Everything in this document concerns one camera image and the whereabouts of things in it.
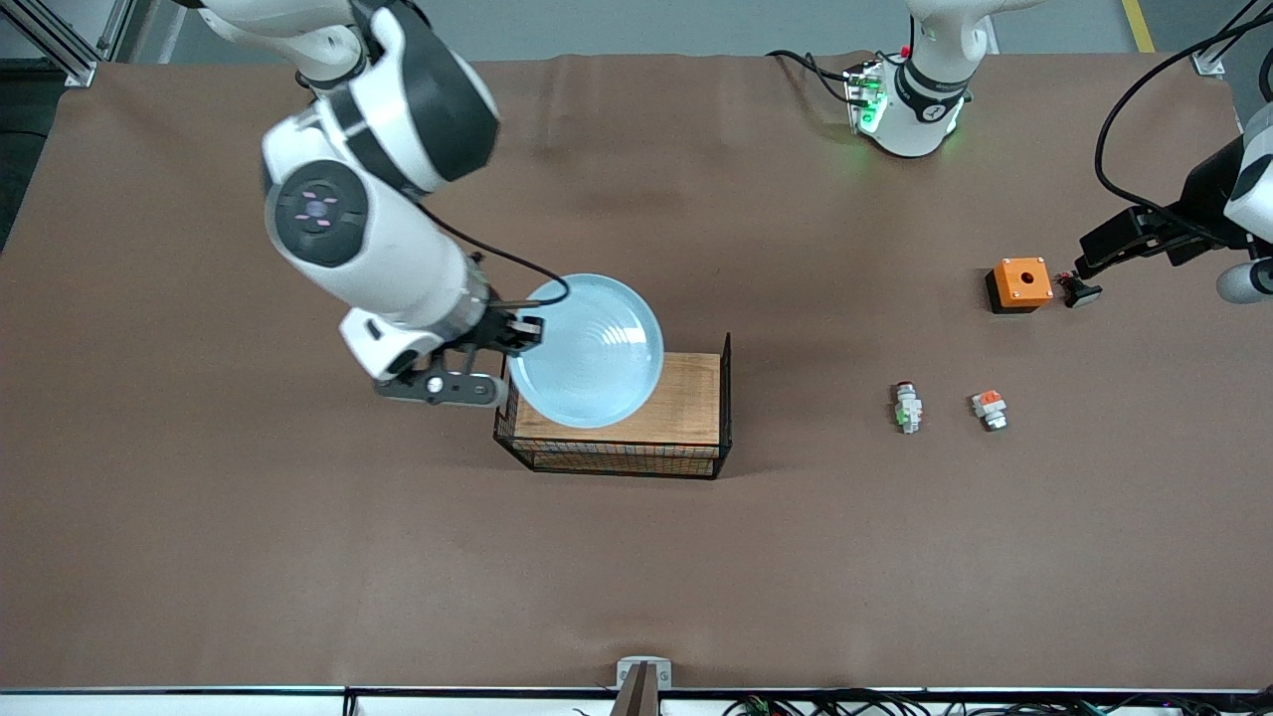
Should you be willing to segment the light blue round plate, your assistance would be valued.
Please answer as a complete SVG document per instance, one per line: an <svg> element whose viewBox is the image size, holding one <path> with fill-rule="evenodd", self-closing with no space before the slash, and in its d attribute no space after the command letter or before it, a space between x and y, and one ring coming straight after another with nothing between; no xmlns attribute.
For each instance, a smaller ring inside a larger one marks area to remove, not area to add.
<svg viewBox="0 0 1273 716"><path fill-rule="evenodd" d="M616 426L648 403L662 376L665 343L636 290L600 273L545 282L522 310L544 319L542 343L508 361L513 386L556 426Z"/></svg>

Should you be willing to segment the brown table cover sheet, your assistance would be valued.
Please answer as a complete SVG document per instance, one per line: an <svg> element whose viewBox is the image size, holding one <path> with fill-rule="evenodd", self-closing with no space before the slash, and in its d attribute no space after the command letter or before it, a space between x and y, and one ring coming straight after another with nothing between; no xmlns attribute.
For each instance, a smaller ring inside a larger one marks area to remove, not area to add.
<svg viewBox="0 0 1273 716"><path fill-rule="evenodd" d="M496 154L432 209L626 282L673 350L729 334L710 482L532 474L491 412L376 396L264 227L290 69L101 69L0 255L0 685L593 685L636 654L699 687L1273 684L1273 302L1214 293L1241 254L984 303L1120 209L1091 153L1151 64L992 56L923 161L774 59L482 64Z"/></svg>

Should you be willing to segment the orange button enclosure box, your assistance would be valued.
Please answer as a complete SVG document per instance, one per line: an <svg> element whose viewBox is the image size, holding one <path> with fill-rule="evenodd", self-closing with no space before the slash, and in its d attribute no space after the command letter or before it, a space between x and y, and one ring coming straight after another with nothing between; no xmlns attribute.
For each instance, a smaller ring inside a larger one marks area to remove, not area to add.
<svg viewBox="0 0 1273 716"><path fill-rule="evenodd" d="M984 276L992 313L1032 313L1055 297L1043 257L1001 259Z"/></svg>

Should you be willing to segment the white table edge rail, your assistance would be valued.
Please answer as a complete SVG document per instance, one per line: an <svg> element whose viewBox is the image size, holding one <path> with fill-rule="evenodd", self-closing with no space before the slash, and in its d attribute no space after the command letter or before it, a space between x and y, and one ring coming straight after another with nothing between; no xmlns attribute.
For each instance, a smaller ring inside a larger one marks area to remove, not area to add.
<svg viewBox="0 0 1273 716"><path fill-rule="evenodd" d="M617 687L0 688L0 716L608 716ZM1253 689L673 687L662 716L1273 716Z"/></svg>

